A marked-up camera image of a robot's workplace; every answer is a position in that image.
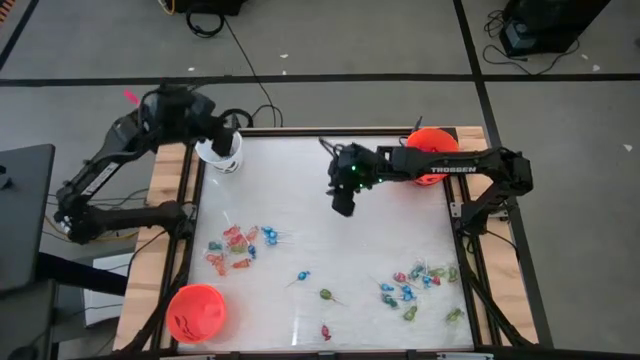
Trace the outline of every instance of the orange bowl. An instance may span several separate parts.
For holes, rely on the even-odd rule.
[[[458,152],[458,142],[442,129],[422,128],[407,139],[407,146],[418,148],[425,152]],[[425,175],[415,182],[418,185],[433,185],[447,177],[447,174]]]
[[[187,285],[171,299],[167,326],[176,340],[199,344],[214,337],[227,318],[222,294],[210,285]]]

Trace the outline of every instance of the table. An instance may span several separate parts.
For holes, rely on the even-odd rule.
[[[486,139],[481,127],[456,127],[457,137],[462,151],[482,150],[487,147]],[[358,134],[361,132],[370,134],[391,135],[408,133],[408,128],[361,128],[361,129],[247,129],[243,132],[247,136],[280,136],[283,132],[296,135],[318,135],[322,133],[327,136],[340,135],[345,133]],[[196,179],[198,173],[202,175],[203,169],[199,167],[199,159],[191,149],[185,148],[183,145],[164,146],[160,148],[156,158],[156,165],[151,180],[148,201],[150,204],[159,204],[167,200],[175,200],[176,198],[184,198],[187,201],[194,199],[196,192]],[[484,189],[490,184],[490,180],[481,175],[467,176],[462,180],[468,184],[469,193],[465,194],[459,191],[457,186],[453,186],[454,197],[456,200],[462,201],[465,196],[471,198],[480,195]],[[457,183],[456,179],[452,179],[451,183]],[[498,219],[491,219],[488,224],[489,230],[501,235],[507,239],[511,239],[511,231],[509,224],[501,222]],[[161,229],[141,229],[137,246],[146,244]],[[528,258],[528,251],[522,251],[523,244],[520,246],[520,264],[525,264]],[[163,236],[156,240],[152,245],[145,248],[144,251],[136,256],[136,260],[132,266],[129,285],[127,288],[125,302],[123,306],[122,317],[118,326],[117,337],[114,343],[114,349],[122,348],[126,345],[135,333],[140,329],[142,324],[147,320],[149,314],[153,311],[158,296],[163,287],[163,274],[167,265],[171,266],[171,272],[174,274],[182,259],[182,250],[184,244],[177,244],[177,251],[173,258],[168,257],[171,254],[170,242],[167,236]],[[548,328],[545,329],[546,319],[539,319],[537,314],[536,326],[534,326],[530,304],[525,292],[523,284],[523,276],[520,270],[520,264],[515,256],[513,248],[493,238],[492,235],[481,236],[481,250],[483,260],[486,267],[487,280],[491,288],[493,299],[500,306],[511,323],[518,331],[531,341],[538,341],[540,338],[548,337]],[[472,265],[476,268],[481,264],[476,264],[476,257],[467,255]],[[531,282],[532,274],[525,274]],[[531,288],[528,289],[530,297],[539,298],[538,294],[532,294]],[[482,303],[475,297],[475,305],[478,312],[478,328],[479,339],[478,344],[492,344],[495,341],[491,339],[491,324],[487,320],[485,313],[482,311]],[[160,337],[156,337],[152,341],[154,345],[160,348],[171,346],[171,339],[167,331],[163,331]]]

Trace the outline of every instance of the pink tag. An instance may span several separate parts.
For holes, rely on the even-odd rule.
[[[135,106],[139,106],[140,105],[140,100],[138,100],[138,97],[132,93],[129,90],[125,90],[124,91],[124,97],[126,97],[129,101],[131,101],[131,103]]]

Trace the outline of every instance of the black metal frame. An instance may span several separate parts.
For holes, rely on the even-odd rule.
[[[286,128],[286,129],[242,129],[241,133],[244,137],[247,138],[251,138],[251,137],[302,137],[302,136],[309,136],[309,137],[319,137],[319,136],[338,136],[338,137],[342,137],[342,136],[403,136],[403,135],[408,135],[411,132],[411,128],[408,127],[389,127],[389,128]],[[457,133],[455,131],[455,128],[443,128],[443,130],[446,130],[447,132],[451,133],[454,135],[454,137],[457,138]],[[193,152],[191,151],[192,148],[188,149],[186,154],[185,154],[185,164],[183,164],[183,170],[185,170],[182,175],[181,175],[181,179],[180,179],[180,189],[179,189],[179,195],[182,194],[182,196],[179,196],[178,201],[184,201],[184,193],[186,190],[186,184],[188,182],[188,179],[190,177],[190,164],[192,162],[192,155]],[[202,186],[203,186],[203,182],[204,182],[204,171],[205,171],[205,163],[202,160],[199,160],[198,163],[198,170],[197,170],[197,176],[196,176],[196,184],[195,184],[195,192],[194,192],[194,198],[193,198],[193,203],[194,205],[198,206],[200,203],[200,195],[202,193]],[[466,178],[464,176],[458,176],[458,184],[460,186],[460,194],[462,195],[462,199],[463,201],[469,201],[470,199],[470,195],[469,195],[469,189],[467,186],[467,182],[466,182]],[[454,190],[453,190],[453,182],[451,180],[451,177],[448,177],[445,179],[444,181],[444,190],[445,190],[445,197],[447,200],[447,203],[451,203],[454,202]],[[456,253],[457,253],[457,257],[458,260],[461,261],[463,257],[465,257],[465,261],[466,261],[466,250],[463,246],[463,239],[462,237],[457,234],[454,231],[454,219],[453,217],[451,217],[451,226],[452,226],[452,236],[454,238],[454,243],[456,246]],[[514,239],[516,241],[517,244],[521,244],[526,242],[526,238],[523,239]],[[474,256],[475,256],[475,262],[476,262],[476,273],[478,274],[478,278],[480,280],[481,285],[483,286],[483,288],[487,291],[487,293],[490,295],[490,289],[489,289],[489,282],[488,282],[488,275],[486,272],[486,267],[484,264],[484,258],[482,257],[482,251],[481,251],[481,246],[479,245],[479,239],[477,237],[472,237],[470,239],[470,241],[472,241],[472,245],[474,248]],[[163,274],[163,279],[162,279],[162,284],[165,283],[169,283],[171,278],[172,278],[172,269],[173,269],[173,259],[175,258],[175,251],[177,249],[177,246],[173,246],[170,247],[168,253],[167,253],[167,263],[170,263],[171,266],[169,268],[165,268],[165,272]],[[185,253],[183,254],[183,261],[187,261],[188,264],[190,265],[191,262],[191,257],[192,257],[192,250],[193,250],[193,246],[188,246],[185,249]],[[528,257],[530,256],[530,254],[528,253],[528,251],[521,253],[520,258],[524,258],[524,257]],[[524,278],[530,278],[535,280],[535,274],[524,274],[523,273],[523,277]],[[471,325],[471,334],[472,334],[472,338],[473,338],[473,342],[474,342],[474,346],[477,348],[479,346],[482,346],[483,344],[483,339],[481,336],[481,332],[480,332],[480,325],[479,325],[479,321],[478,321],[478,310],[475,307],[475,301],[474,301],[474,295],[473,295],[473,290],[471,289],[471,286],[468,282],[468,279],[466,277],[466,274],[464,272],[461,272],[461,281],[462,281],[462,286],[463,286],[463,291],[464,291],[464,298],[465,298],[465,302],[467,305],[467,311],[469,312],[469,322]],[[531,296],[531,294],[529,294],[530,289],[527,289],[527,293],[529,296]],[[544,326],[547,324],[546,321],[546,315],[544,313],[544,309],[543,308],[538,308],[536,309],[536,313],[533,313],[533,308],[532,310],[532,314],[534,317],[534,320],[536,318],[538,318],[538,321],[534,321],[534,324],[536,325],[536,331],[539,333],[539,337],[544,337],[545,333],[549,334],[549,328],[548,326]],[[498,326],[497,323],[488,315],[488,313],[485,312],[485,316],[487,317],[487,319],[489,320],[489,331],[490,331],[490,337],[491,337],[491,342],[493,345],[501,345],[501,337],[500,337],[500,332],[498,330]],[[157,332],[154,333],[154,338],[152,339],[152,347],[151,350],[160,350],[160,338],[162,336],[162,328],[164,326],[164,319],[162,321],[162,324],[158,327]],[[171,341],[171,347],[169,348],[172,351],[177,351],[177,346],[178,343],[175,339],[172,339]],[[347,355],[343,355],[341,354],[341,357],[347,356],[348,358],[359,358],[359,357],[371,357],[372,355],[375,355],[376,358],[387,358],[387,359],[407,359],[407,358],[411,358],[411,354],[416,355],[415,358],[417,357],[417,354],[415,353],[414,350],[407,350],[406,352],[396,352],[396,353],[349,353],[348,356]],[[229,355],[217,355],[217,358],[227,358],[227,356],[229,356],[229,359],[239,359],[240,358],[240,354],[239,353],[232,353]],[[317,353],[309,353],[309,354],[251,354],[251,355],[242,355],[242,359],[245,358],[260,358],[260,359],[267,359],[267,358],[274,358],[274,357],[278,357],[278,358],[304,358],[305,356],[309,356],[310,358],[318,358],[318,354]],[[419,353],[419,358],[435,358],[436,354],[435,353],[428,353],[428,352],[424,352],[424,353]]]

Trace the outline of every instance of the wooden table frame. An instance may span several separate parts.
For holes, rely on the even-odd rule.
[[[487,148],[481,127],[448,129],[456,134],[461,151]],[[400,136],[407,135],[410,131],[411,129],[406,127],[243,129],[242,135],[244,137]],[[193,152],[193,147],[184,145],[161,147],[151,180],[149,203],[157,205],[163,201],[177,200],[193,202],[197,205],[200,200],[204,168],[204,163]],[[490,184],[491,180],[482,175],[451,176],[445,181],[445,193],[448,202],[464,202],[477,198]],[[492,238],[492,235],[472,237],[468,240],[472,242],[474,254],[467,253],[463,246],[466,240],[456,236],[458,257],[467,257],[482,286],[492,295],[502,312],[523,337],[532,342],[540,342],[545,347],[552,347],[517,205],[509,212],[509,222],[490,219],[488,228],[509,240],[513,238],[518,247],[519,259],[511,246]],[[159,228],[141,229],[136,247],[146,244],[159,231],[161,231]],[[191,246],[188,245],[190,244],[185,244],[184,240],[169,239],[169,236],[164,235],[136,256],[131,268],[114,349],[120,349],[128,344],[148,319],[160,296],[166,294],[169,283],[178,272],[183,256],[187,263],[190,262]],[[164,263],[163,271],[154,271],[159,268],[158,264],[162,263]],[[462,280],[476,347],[507,345],[504,334],[497,328],[496,322],[487,316],[482,302],[477,294],[472,292],[464,276]],[[177,348],[177,343],[171,339],[165,327],[164,324],[158,326],[147,343],[146,349],[175,350]]]

